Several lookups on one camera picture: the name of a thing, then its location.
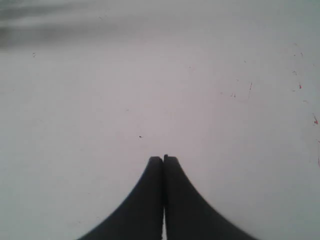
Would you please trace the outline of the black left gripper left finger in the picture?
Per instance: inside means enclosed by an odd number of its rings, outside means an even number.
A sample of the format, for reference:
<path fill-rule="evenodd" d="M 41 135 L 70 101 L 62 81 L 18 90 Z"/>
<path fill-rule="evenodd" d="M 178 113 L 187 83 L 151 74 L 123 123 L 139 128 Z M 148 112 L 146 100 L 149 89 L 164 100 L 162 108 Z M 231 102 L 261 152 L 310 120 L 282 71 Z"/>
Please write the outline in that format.
<path fill-rule="evenodd" d="M 153 156 L 119 207 L 80 239 L 161 240 L 163 217 L 163 160 Z"/>

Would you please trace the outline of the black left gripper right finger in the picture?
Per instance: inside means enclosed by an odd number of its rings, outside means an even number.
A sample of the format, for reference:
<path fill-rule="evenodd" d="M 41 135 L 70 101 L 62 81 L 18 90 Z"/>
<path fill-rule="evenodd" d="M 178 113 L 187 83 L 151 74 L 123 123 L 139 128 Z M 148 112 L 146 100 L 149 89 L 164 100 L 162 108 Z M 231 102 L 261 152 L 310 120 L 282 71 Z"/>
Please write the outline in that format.
<path fill-rule="evenodd" d="M 163 159 L 165 227 L 168 240 L 253 240 L 212 208 L 192 185 L 178 159 Z"/>

